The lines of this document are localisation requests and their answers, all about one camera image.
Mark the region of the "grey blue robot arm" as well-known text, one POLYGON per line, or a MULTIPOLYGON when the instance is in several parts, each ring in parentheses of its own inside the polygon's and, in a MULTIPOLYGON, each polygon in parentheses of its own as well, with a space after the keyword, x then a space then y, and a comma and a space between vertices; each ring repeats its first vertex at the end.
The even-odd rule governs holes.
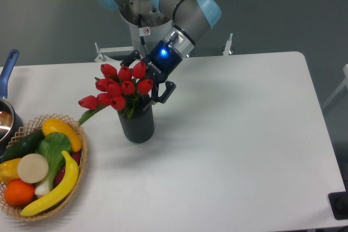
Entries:
MULTIPOLYGON (((98 0, 104 7, 114 10, 126 0, 98 0)), ((164 83, 197 41, 220 19, 222 11, 214 0, 150 0, 156 11, 173 21, 173 27, 157 45, 133 68, 123 64, 116 72, 103 68, 105 85, 99 87, 108 95, 101 99, 103 107, 112 106, 122 113, 132 114, 141 108, 141 101, 165 103, 175 88, 166 84, 162 96, 158 86, 164 83)))

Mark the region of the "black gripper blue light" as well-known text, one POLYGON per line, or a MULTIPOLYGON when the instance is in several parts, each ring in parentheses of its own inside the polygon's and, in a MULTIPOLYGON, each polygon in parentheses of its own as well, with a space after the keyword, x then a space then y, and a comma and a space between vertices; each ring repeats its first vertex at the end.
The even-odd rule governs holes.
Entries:
POLYGON ((150 54, 141 59, 141 54, 138 50, 134 50, 127 55, 120 63, 120 66, 130 66, 135 61, 141 61, 147 68, 147 75, 155 80, 149 98, 145 98, 145 107, 147 109, 150 105, 161 103, 164 104, 171 96, 176 88, 176 84, 168 81, 168 76, 173 70, 183 61, 183 58, 166 42, 159 41, 152 49, 150 54), (165 84, 165 91, 159 95, 159 85, 165 84))

